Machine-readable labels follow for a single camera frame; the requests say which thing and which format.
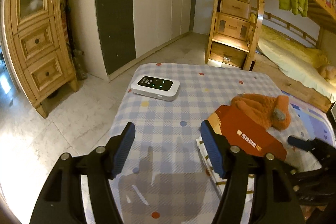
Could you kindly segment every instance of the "yellow dot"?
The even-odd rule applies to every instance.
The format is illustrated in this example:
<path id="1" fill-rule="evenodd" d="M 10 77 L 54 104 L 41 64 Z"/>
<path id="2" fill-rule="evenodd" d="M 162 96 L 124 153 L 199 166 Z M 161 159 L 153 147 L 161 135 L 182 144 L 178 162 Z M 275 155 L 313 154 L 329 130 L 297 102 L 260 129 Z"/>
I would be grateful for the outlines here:
<path id="1" fill-rule="evenodd" d="M 149 101 L 143 101 L 143 102 L 141 102 L 141 106 L 144 106 L 144 107 L 149 106 Z"/>

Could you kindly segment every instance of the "orange plush toy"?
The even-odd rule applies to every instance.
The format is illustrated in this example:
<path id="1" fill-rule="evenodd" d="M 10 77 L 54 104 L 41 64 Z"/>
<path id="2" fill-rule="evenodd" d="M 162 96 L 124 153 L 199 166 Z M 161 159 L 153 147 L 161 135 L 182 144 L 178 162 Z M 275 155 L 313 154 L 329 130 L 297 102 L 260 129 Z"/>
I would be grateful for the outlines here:
<path id="1" fill-rule="evenodd" d="M 291 116 L 288 103 L 289 98 L 285 95 L 274 98 L 260 94 L 239 94 L 231 100 L 231 105 L 243 111 L 266 130 L 271 126 L 278 130 L 289 126 Z"/>

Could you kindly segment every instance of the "silver bolt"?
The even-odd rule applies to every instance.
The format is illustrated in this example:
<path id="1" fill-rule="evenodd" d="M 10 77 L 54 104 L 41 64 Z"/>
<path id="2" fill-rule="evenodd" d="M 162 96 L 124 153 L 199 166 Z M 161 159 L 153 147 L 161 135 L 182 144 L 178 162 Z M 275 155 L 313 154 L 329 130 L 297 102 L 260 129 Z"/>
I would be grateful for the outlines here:
<path id="1" fill-rule="evenodd" d="M 238 153 L 240 151 L 240 148 L 236 145 L 233 145 L 230 147 L 231 152 Z"/>
<path id="2" fill-rule="evenodd" d="M 98 146 L 98 147 L 96 148 L 96 152 L 97 152 L 98 154 L 104 153 L 104 152 L 105 152 L 105 147 L 104 147 L 104 146 Z"/>
<path id="3" fill-rule="evenodd" d="M 61 155 L 61 159 L 62 159 L 62 160 L 67 160 L 69 157 L 70 157 L 70 154 L 69 154 L 69 153 L 63 153 L 63 154 Z"/>
<path id="4" fill-rule="evenodd" d="M 268 159 L 268 160 L 274 160 L 274 155 L 271 154 L 271 153 L 267 153 L 266 154 L 266 159 Z"/>

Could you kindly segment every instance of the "blue and purple mat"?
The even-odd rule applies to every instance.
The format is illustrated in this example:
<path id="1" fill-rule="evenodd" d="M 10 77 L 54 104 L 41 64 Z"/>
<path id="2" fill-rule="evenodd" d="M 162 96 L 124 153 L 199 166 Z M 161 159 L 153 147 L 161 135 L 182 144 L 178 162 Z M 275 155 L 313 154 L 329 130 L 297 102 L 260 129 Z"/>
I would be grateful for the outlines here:
<path id="1" fill-rule="evenodd" d="M 289 103 L 302 120 L 310 138 L 319 138 L 332 146 L 336 146 L 336 138 L 327 115 L 316 107 L 305 103 L 296 97 L 282 91 L 289 97 Z"/>

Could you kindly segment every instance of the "mobile wifi device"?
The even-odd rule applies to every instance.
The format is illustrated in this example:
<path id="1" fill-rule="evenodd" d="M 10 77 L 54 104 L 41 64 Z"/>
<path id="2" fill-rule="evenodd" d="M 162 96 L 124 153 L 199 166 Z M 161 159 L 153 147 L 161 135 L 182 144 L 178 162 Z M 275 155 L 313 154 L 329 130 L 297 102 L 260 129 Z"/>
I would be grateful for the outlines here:
<path id="1" fill-rule="evenodd" d="M 172 101 L 177 96 L 179 86 L 178 80 L 142 75 L 131 84 L 131 89 L 136 94 Z"/>

